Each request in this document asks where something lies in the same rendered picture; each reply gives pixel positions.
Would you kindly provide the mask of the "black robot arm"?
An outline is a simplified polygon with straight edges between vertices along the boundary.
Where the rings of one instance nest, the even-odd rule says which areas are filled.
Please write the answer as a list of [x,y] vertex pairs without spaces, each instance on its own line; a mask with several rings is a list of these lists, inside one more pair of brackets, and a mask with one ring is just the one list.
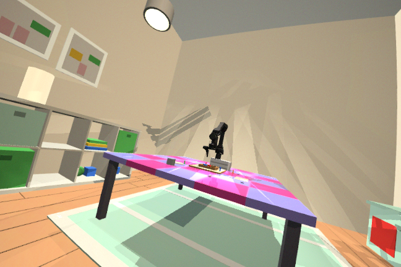
[[[224,122],[221,122],[217,128],[213,129],[212,133],[209,135],[209,138],[212,141],[218,142],[218,136],[220,135],[220,139],[219,139],[218,145],[217,145],[217,143],[212,142],[212,143],[209,143],[209,147],[223,149],[223,139],[224,139],[225,132],[227,131],[227,128],[228,128],[228,125],[225,124]],[[221,155],[223,155],[223,152],[219,153],[219,155],[217,156],[216,159],[220,159]]]

